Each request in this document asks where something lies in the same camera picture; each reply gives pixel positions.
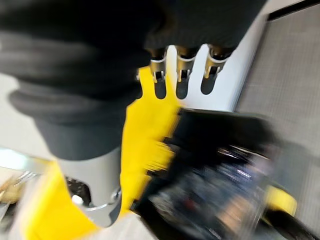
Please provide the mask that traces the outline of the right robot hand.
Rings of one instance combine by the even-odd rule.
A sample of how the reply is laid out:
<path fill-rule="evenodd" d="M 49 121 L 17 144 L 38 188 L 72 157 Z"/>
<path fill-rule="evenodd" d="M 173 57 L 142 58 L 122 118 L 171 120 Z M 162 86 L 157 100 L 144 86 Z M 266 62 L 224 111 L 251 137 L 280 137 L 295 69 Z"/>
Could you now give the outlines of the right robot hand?
<path fill-rule="evenodd" d="M 82 212 L 100 227 L 121 210 L 126 109 L 138 69 L 170 45 L 229 56 L 263 0 L 3 0 L 0 71 L 13 107 L 31 117 L 66 177 L 85 184 Z"/>

